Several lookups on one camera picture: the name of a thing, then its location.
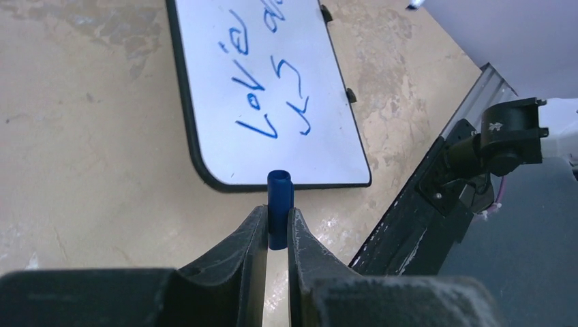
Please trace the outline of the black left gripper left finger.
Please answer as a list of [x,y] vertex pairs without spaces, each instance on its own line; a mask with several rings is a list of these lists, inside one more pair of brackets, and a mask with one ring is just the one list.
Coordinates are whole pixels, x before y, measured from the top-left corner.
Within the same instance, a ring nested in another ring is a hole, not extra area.
[[267,208],[175,268],[22,270],[1,278],[2,326],[260,326]]

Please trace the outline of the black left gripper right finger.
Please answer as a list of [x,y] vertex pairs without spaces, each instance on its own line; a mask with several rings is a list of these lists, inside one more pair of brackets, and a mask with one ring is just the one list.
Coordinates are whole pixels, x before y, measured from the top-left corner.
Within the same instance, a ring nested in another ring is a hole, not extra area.
[[501,326],[495,300],[469,277],[363,276],[288,213],[291,326]]

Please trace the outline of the blue marker cap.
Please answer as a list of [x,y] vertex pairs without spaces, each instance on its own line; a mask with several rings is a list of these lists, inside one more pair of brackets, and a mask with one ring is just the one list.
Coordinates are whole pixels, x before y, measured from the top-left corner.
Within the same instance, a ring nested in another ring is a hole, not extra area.
[[294,207],[294,185],[285,170],[273,170],[267,176],[269,249],[287,247],[288,214]]

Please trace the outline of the black framed whiteboard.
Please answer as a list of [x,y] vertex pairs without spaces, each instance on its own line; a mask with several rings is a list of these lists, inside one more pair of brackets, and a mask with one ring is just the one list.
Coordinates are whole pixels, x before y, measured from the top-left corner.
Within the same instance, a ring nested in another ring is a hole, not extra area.
[[224,193],[368,187],[372,176],[321,1],[167,1],[189,155]]

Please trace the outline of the white blue whiteboard marker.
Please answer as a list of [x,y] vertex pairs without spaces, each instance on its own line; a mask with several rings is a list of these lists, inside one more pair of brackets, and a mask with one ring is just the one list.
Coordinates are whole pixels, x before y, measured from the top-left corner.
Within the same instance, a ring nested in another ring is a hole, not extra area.
[[425,0],[409,0],[408,5],[406,7],[407,10],[418,10],[423,4]]

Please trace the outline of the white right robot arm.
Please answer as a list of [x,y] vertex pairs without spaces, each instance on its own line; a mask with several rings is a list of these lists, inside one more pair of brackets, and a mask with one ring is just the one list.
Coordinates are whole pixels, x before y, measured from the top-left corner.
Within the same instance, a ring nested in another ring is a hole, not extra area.
[[562,158],[577,173],[577,100],[535,97],[486,109],[478,134],[450,146],[445,162],[457,178],[506,176],[520,165]]

